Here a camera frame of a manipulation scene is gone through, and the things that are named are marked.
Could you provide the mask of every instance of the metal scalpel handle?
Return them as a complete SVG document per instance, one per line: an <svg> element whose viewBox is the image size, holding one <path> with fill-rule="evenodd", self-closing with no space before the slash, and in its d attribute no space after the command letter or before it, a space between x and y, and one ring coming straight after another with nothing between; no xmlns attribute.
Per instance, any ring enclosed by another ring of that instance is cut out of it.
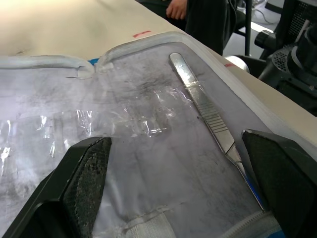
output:
<svg viewBox="0 0 317 238"><path fill-rule="evenodd" d="M204 122L209 131L216 139L216 142L218 143L226 157L238 168L253 196L257 200L259 206L262 210L264 210L259 196L257 195L255 189L251 185L246 175L241 158L235 146L234 138L223 122L212 101L204 93L204 91L200 87L199 81L197 80L194 73L180 53L171 53L169 59L178 76L186 86L187 91L191 95L194 104L197 107L202 118L204 119Z"/></svg>

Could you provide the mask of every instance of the chair leg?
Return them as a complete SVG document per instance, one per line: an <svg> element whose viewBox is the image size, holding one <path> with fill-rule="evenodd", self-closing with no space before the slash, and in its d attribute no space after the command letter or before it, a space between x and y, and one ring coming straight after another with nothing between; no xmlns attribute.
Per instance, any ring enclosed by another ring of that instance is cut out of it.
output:
<svg viewBox="0 0 317 238"><path fill-rule="evenodd" d="M245 0L246 2L246 40L245 40L245 56L250 55L250 41L251 41L251 18L252 18L252 0Z"/></svg>

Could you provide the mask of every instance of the person's hand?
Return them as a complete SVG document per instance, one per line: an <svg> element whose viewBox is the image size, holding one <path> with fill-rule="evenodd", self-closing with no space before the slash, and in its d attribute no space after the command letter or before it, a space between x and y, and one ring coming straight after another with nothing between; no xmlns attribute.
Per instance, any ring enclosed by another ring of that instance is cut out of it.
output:
<svg viewBox="0 0 317 238"><path fill-rule="evenodd" d="M176 20L185 19L187 0L172 0L166 9L166 15Z"/></svg>

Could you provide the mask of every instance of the textured grip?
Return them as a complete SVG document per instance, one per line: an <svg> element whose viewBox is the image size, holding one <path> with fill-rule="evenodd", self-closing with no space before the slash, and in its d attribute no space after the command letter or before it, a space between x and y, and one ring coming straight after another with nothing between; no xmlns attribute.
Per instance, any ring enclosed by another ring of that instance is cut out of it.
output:
<svg viewBox="0 0 317 238"><path fill-rule="evenodd" d="M110 146L111 139L104 138L87 150L62 199L81 238L91 237L103 195Z"/></svg>

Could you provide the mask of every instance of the floor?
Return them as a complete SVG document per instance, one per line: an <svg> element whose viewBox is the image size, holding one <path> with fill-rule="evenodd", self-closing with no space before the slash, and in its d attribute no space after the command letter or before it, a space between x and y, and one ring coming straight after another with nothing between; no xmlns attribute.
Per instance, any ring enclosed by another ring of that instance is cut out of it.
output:
<svg viewBox="0 0 317 238"><path fill-rule="evenodd" d="M270 11L265 8L265 2L257 5L252 11L252 25L251 25L251 45L250 54L252 57L259 58L263 49L254 44L254 40L259 32L262 30L274 31L280 19L280 14ZM233 33L226 48L224 49L223 56L231 55L244 55L245 38L238 34Z"/></svg>

